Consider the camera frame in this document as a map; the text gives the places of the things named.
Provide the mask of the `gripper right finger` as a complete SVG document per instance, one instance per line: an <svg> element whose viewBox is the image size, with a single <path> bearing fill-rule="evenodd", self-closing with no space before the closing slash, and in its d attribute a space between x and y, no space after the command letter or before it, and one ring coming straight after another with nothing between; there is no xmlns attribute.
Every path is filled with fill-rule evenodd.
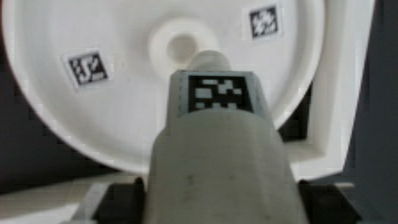
<svg viewBox="0 0 398 224"><path fill-rule="evenodd" d="M296 183L309 224L357 224L360 214L333 184Z"/></svg>

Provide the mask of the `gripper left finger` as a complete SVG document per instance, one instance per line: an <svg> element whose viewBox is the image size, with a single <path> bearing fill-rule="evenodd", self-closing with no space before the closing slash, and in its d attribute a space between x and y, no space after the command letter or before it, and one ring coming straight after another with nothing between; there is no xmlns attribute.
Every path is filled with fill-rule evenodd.
<svg viewBox="0 0 398 224"><path fill-rule="evenodd" d="M142 224L143 180L95 183L86 191L69 224Z"/></svg>

